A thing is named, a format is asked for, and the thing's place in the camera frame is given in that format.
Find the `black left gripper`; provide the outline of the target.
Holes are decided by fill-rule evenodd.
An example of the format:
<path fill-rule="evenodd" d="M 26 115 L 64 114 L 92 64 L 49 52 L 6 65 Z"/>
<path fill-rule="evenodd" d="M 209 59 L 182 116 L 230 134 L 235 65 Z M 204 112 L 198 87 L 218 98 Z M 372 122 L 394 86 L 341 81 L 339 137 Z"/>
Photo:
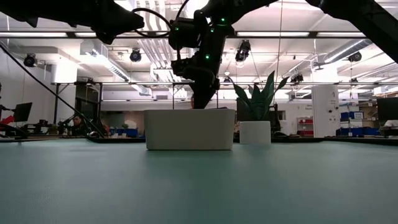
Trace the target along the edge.
<path fill-rule="evenodd" d="M 106 22 L 108 13 L 123 22 L 110 27 L 109 21 Z M 70 26 L 89 27 L 105 44 L 112 44 L 117 35 L 144 27 L 142 16 L 128 11 L 114 0 L 70 1 L 62 4 L 59 9 L 45 6 L 40 10 L 39 17 L 66 22 Z"/>

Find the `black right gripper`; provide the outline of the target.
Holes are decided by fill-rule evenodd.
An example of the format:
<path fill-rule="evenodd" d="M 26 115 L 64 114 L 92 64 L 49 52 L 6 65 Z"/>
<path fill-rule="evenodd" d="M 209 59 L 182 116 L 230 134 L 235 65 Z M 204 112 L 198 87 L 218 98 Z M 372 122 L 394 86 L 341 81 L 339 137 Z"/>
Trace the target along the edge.
<path fill-rule="evenodd" d="M 199 88 L 193 93 L 193 109 L 206 108 L 220 87 L 218 72 L 223 49 L 227 36 L 232 34 L 231 25 L 207 25 L 201 29 L 178 26 L 170 33 L 170 45 L 175 50 L 198 49 L 191 57 L 177 55 L 171 63 L 175 75 L 194 81 Z"/>

